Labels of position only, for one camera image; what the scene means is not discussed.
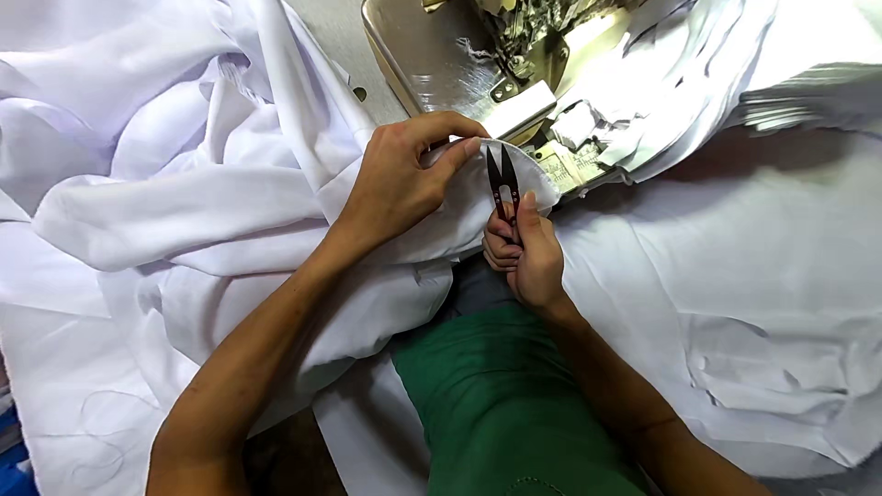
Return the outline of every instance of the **forearm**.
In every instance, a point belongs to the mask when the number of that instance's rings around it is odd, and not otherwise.
[[[571,364],[586,400],[622,441],[633,444],[647,429],[680,422],[662,395],[594,331],[574,306],[548,327]]]
[[[311,343],[309,319],[333,282],[366,252],[336,234],[221,342],[184,389],[154,442],[195,461],[237,454],[275,379]]]

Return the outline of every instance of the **green shirt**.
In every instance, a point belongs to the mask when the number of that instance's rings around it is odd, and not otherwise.
[[[415,331],[392,360],[431,452],[429,496],[646,494],[523,307]]]

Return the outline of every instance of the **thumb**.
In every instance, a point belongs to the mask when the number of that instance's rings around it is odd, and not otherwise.
[[[435,164],[429,168],[429,173],[444,184],[447,184],[447,181],[450,181],[450,178],[456,174],[456,171],[460,170],[462,165],[466,163],[468,159],[475,156],[480,149],[480,138],[463,139],[459,143],[448,148],[447,151],[435,161]]]
[[[542,217],[536,210],[536,193],[527,192],[518,205],[518,232],[524,247],[545,237],[542,231]]]

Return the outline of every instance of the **finger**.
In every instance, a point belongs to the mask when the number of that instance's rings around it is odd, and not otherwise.
[[[447,184],[450,178],[456,174],[468,159],[475,156],[481,149],[480,138],[463,139],[459,143],[448,148],[438,160],[426,171],[442,184]]]
[[[429,144],[451,134],[462,138],[490,137],[481,123],[451,110],[422,114],[406,123],[405,139],[413,144],[418,154],[428,148]]]
[[[499,220],[496,209],[493,210],[493,215],[487,221],[487,232],[500,237],[514,237],[514,229],[508,225],[508,222]]]
[[[486,240],[482,241],[484,251],[490,256],[493,262],[500,267],[516,267],[518,265],[518,257],[497,256],[488,246]]]
[[[542,230],[542,216],[536,210],[536,194],[527,192],[520,199],[518,206],[518,232],[524,242],[524,247],[529,249],[531,244],[540,243],[545,239]]]
[[[482,243],[486,243],[484,246],[498,259],[516,259],[524,252],[520,246],[510,244],[504,237],[496,236],[486,229]]]
[[[490,264],[490,267],[497,272],[514,272],[517,270],[517,267],[500,267],[496,265],[496,262],[490,257],[487,252],[484,252],[484,259],[487,260],[487,263]]]

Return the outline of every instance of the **wrist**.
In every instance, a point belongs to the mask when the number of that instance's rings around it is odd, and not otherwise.
[[[575,330],[588,325],[576,305],[563,290],[561,290],[559,297],[544,305],[538,313],[549,323],[565,329]]]

